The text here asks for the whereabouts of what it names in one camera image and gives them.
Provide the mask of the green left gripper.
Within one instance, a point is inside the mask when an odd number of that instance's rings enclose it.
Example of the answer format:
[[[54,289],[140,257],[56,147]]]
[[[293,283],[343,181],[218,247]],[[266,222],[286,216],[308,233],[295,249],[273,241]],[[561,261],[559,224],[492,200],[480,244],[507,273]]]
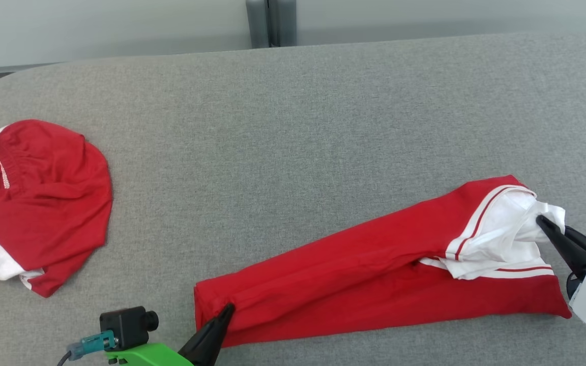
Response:
[[[111,365],[214,365],[225,340],[235,305],[228,303],[176,352],[161,343],[105,352]]]

